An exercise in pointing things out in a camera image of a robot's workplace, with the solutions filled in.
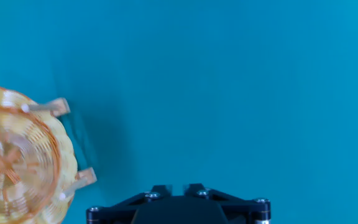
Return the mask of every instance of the wicker basket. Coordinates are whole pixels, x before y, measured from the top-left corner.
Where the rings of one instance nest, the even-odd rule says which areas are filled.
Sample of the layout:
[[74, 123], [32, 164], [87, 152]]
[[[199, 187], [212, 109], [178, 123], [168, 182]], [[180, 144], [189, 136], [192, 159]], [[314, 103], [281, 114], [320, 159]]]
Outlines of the wicker basket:
[[60, 223], [72, 197], [77, 161], [66, 131], [49, 111], [25, 113], [30, 98], [0, 87], [0, 223]]

